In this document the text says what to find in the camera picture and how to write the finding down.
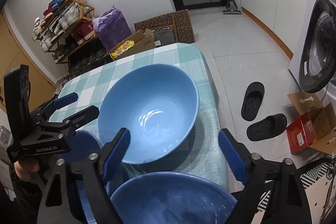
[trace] red sneaker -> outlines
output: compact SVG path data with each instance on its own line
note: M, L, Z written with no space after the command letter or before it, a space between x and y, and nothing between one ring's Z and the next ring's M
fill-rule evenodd
M83 24L80 26L80 29L85 40L88 40L95 34L91 20L84 20Z
M76 40L77 44L80 45L82 44L85 40L84 37L81 33L81 26L76 28L72 33L71 36Z
M44 21L47 21L47 19L53 15L53 13L51 12L51 7L52 7L52 6L53 6L53 4L50 4L50 5L48 6L48 9L45 10L45 11L43 12L43 15L44 15Z

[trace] light blue bowl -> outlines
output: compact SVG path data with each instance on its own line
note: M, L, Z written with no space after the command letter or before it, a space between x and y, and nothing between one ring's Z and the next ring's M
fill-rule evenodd
M225 223L237 200L209 180L155 172L121 185L111 202L124 224L214 224Z
M121 127L131 133L124 163L144 164L173 151L192 129L199 108L192 78L173 65L140 67L122 77L104 98L98 117L103 144Z

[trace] blue gripper pad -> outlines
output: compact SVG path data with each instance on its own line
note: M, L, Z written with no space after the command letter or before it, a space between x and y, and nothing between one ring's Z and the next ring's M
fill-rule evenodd
M55 109L61 109L67 105L70 105L78 100L78 94L76 92L65 95L54 101L53 106Z
M104 162L100 180L103 185L113 179L131 142L131 134L126 129Z
M241 181L244 185L246 185L248 177L246 175L245 163L223 130L221 130L218 134L218 144L236 180Z

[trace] washing machine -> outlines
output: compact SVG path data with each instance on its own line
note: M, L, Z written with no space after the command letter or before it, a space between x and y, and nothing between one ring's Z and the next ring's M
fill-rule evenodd
M289 70L301 90L328 95L336 107L336 0L307 0Z

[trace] checkered tablecloth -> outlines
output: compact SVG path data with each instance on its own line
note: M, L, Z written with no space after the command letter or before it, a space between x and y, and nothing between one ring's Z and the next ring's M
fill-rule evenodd
M217 113L219 97L204 56L193 45L175 43L141 52L70 80L59 97L76 92L79 99L56 111L50 122L61 122L90 105L100 107L107 92L121 77L131 70L153 63L173 64L194 79L199 91L199 112L191 133L169 155L149 164L123 164L128 177L155 171L176 171L206 178L228 190L226 160L217 139L220 130ZM96 125L97 120L94 120L83 129L98 136Z

